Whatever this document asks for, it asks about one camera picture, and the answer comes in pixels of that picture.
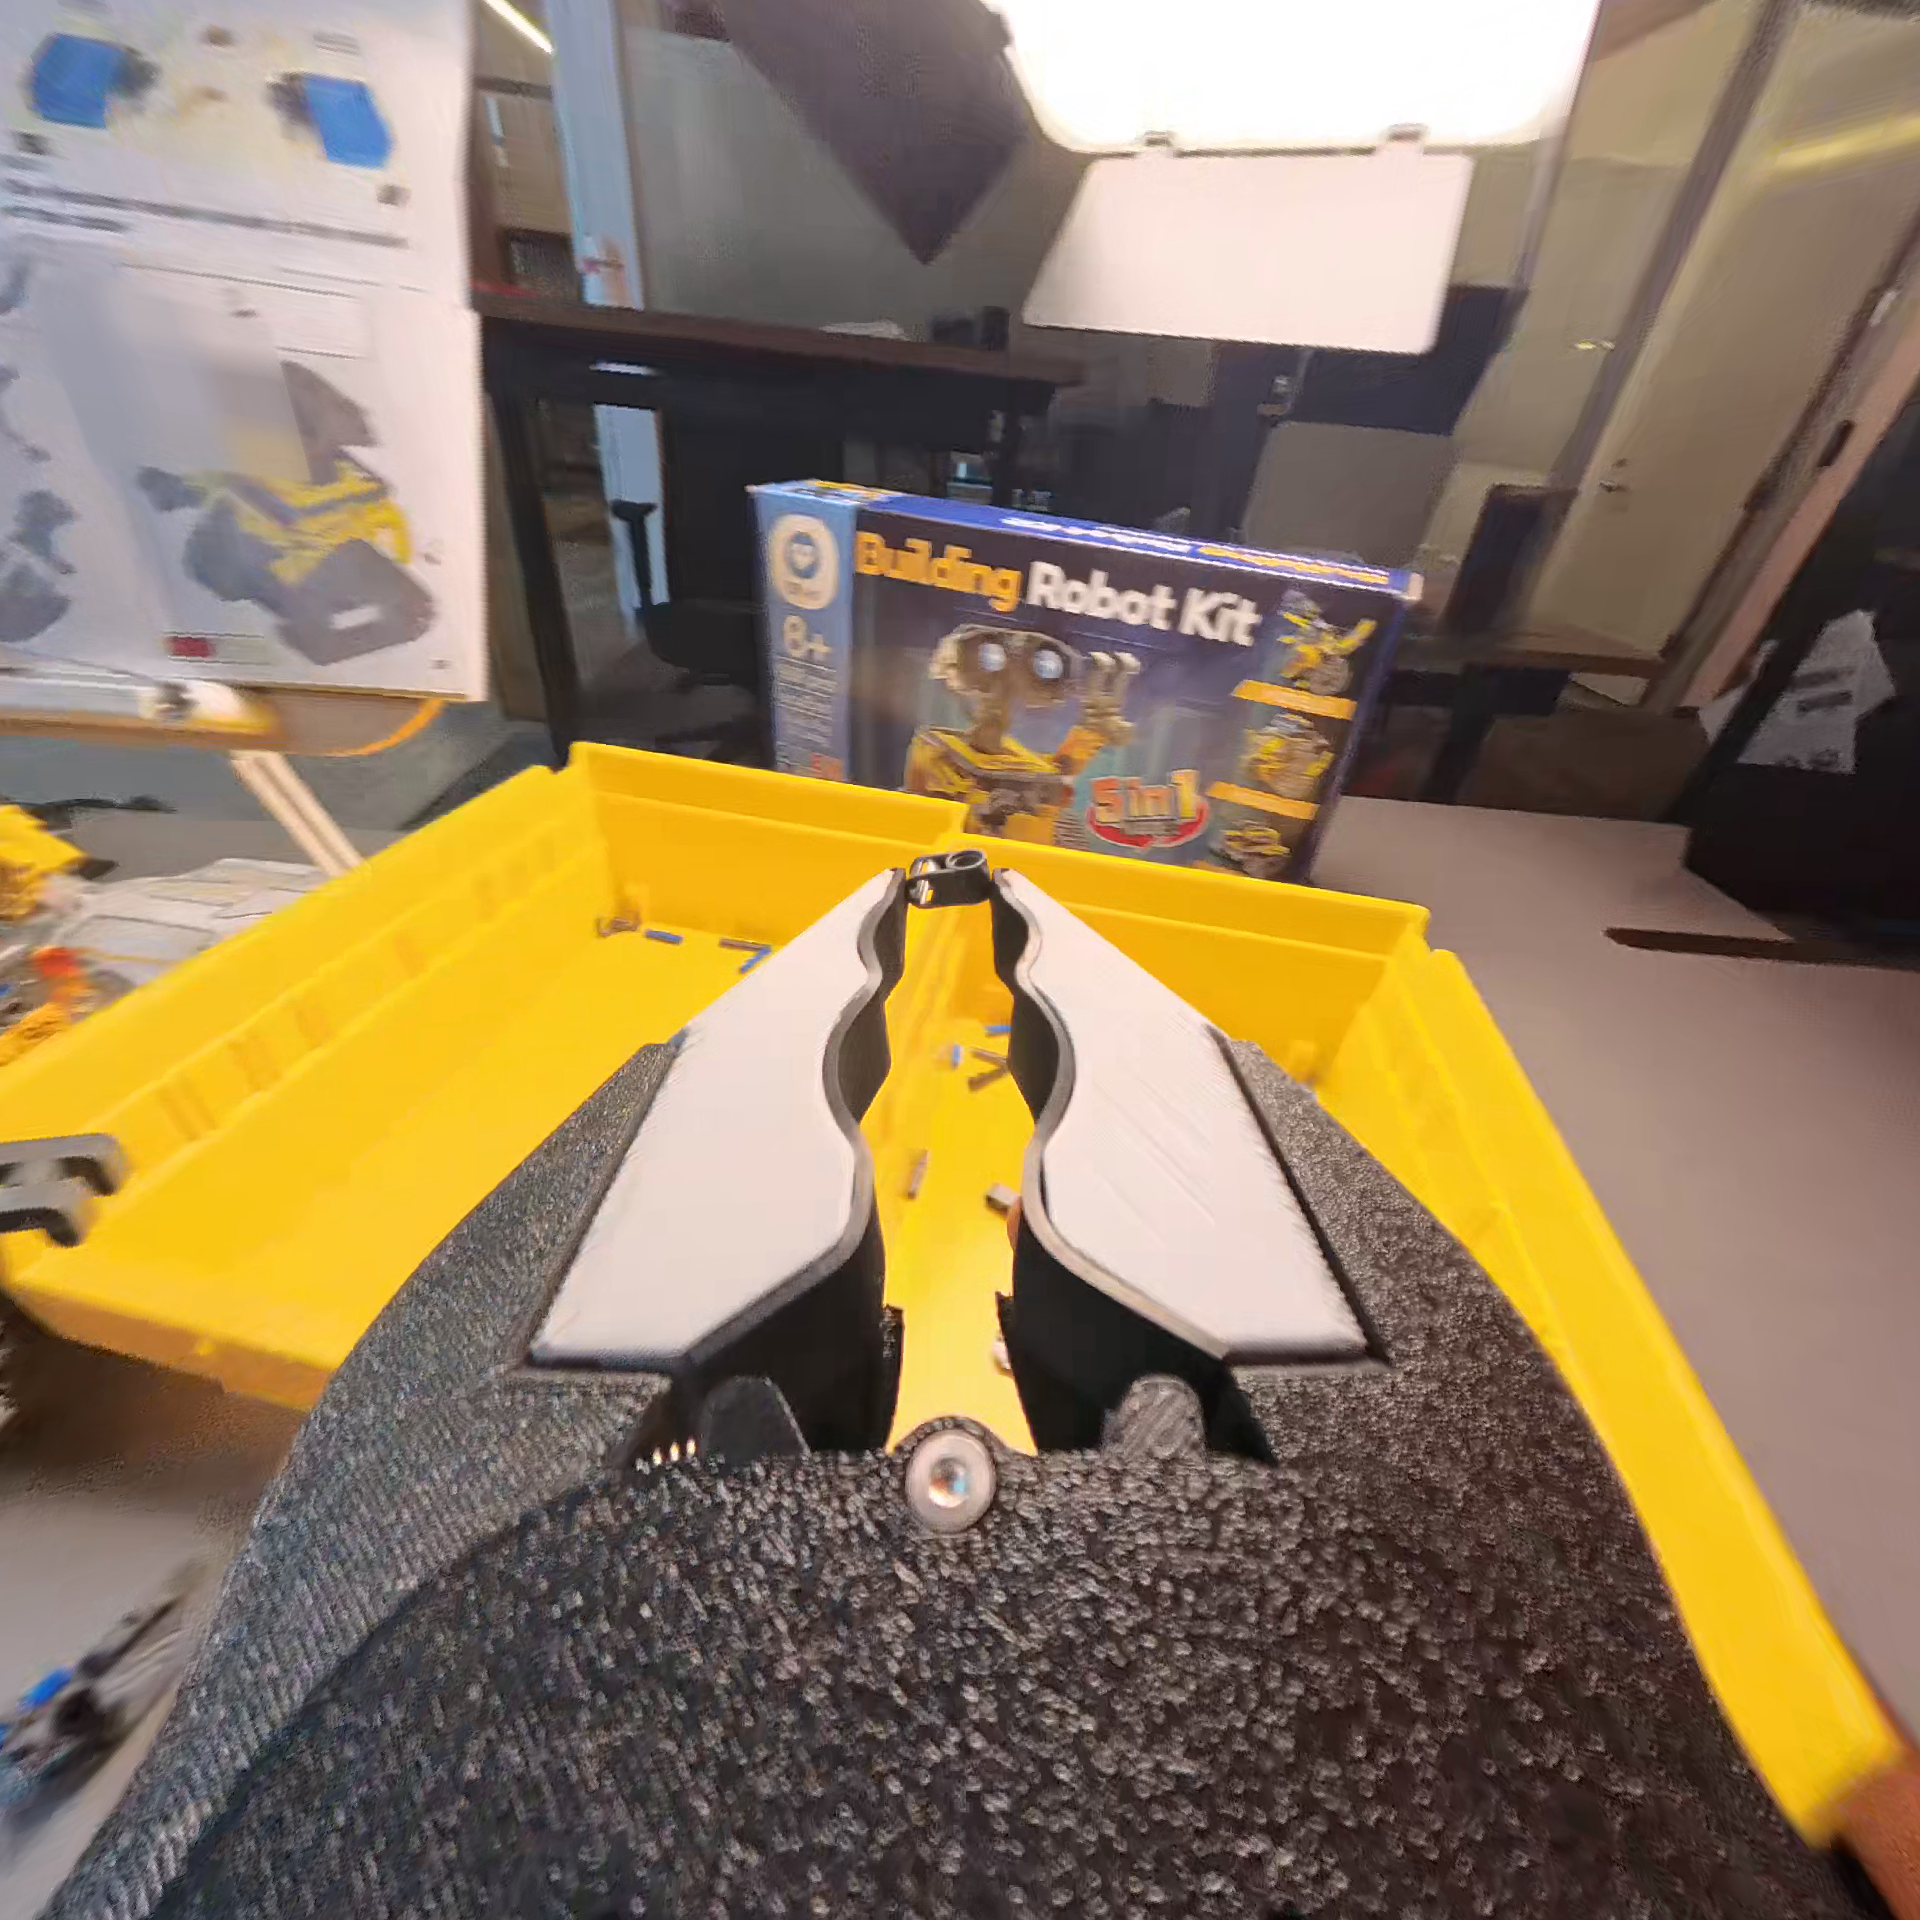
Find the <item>blue toy set box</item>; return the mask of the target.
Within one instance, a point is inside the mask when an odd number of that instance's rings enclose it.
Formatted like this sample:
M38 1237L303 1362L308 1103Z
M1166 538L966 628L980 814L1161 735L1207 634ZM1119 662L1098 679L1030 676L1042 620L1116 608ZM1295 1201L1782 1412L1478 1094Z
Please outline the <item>blue toy set box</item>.
M775 767L1304 884L1424 578L839 481L752 488Z

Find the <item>grey axle assembly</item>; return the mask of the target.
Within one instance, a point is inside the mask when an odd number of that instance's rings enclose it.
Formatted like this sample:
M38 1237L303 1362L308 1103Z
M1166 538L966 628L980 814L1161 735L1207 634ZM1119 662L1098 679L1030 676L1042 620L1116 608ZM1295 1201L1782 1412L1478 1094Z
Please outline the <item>grey axle assembly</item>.
M188 1662L205 1583L204 1561L180 1562L80 1655L49 1669L4 1708L6 1823L77 1786L168 1690Z

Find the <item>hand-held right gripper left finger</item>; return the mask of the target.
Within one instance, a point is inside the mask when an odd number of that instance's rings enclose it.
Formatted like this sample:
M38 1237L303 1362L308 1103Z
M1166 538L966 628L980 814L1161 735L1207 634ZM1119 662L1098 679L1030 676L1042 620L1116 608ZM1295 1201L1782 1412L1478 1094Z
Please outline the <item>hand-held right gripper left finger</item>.
M804 1442L895 1417L877 1175L905 872L879 871L695 1015L596 1175L533 1329L535 1376L665 1380L697 1412L780 1391Z

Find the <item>yellow tracked toy robot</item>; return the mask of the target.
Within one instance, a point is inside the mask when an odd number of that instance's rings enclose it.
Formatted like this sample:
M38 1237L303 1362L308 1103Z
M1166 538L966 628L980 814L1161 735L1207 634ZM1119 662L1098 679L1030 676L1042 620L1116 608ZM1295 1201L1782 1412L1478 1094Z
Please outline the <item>yellow tracked toy robot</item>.
M129 983L62 934L86 898L85 856L28 808L1 804L1 1065L17 1065L129 994ZM125 1178L106 1136L9 1138L1 1230L85 1239L97 1200Z

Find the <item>instruction booklet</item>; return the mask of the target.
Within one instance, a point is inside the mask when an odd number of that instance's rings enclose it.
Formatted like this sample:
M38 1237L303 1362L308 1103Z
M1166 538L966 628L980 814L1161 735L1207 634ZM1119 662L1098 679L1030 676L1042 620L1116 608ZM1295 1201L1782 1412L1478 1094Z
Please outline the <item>instruction booklet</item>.
M468 4L1 4L4 660L479 701Z

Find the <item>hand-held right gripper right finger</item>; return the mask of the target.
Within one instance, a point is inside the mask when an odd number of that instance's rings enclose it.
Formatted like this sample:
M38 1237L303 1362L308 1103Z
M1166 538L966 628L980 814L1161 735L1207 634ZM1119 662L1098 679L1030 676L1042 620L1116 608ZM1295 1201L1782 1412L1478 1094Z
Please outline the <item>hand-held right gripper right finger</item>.
M1250 1434L1247 1370L1377 1362L1377 1329L1221 1029L1016 871L991 879L1030 1113L998 1325L1032 1434L1101 1434L1150 1377Z

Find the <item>softbox light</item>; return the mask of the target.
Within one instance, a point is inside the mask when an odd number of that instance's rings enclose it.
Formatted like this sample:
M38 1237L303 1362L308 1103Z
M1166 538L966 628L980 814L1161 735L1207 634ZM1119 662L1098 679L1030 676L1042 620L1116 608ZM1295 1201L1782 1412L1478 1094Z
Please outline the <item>softbox light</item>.
M1078 162L1034 328L1424 351L1471 172L1566 122L1601 4L712 4L921 265Z

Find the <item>dark wooden table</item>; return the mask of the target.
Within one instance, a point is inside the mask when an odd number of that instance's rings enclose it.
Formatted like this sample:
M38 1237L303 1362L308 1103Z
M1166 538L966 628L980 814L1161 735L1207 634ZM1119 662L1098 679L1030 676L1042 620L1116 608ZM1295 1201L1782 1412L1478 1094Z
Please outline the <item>dark wooden table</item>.
M695 318L559 302L478 285L481 383L530 624L543 728L561 760L581 742L639 742L633 669L582 669L543 503L537 410L572 402L648 415L663 437L654 481L608 481L615 549L636 572L639 633L697 682L749 697L721 737L770 759L759 634L759 542L749 488L847 447L905 449L940 471L980 454L993 504L1016 490L1023 430L1082 369L1056 351L876 338L822 327Z

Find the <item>printed paper sheets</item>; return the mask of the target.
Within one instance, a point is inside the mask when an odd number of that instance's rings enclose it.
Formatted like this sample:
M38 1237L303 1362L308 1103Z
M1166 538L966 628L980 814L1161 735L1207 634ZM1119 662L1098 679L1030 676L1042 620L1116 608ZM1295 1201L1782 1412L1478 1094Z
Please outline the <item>printed paper sheets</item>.
M312 895L329 876L311 863L220 856L180 872L74 879L9 936L28 964L63 951L101 1000L116 1000L188 960Z

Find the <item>black bag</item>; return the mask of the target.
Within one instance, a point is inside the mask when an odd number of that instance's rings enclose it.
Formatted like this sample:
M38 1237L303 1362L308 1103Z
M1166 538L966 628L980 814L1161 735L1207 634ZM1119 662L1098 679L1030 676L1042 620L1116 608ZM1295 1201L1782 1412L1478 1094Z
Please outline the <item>black bag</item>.
M1918 394L1791 575L1669 821L1681 872L1768 934L1630 948L1918 967Z

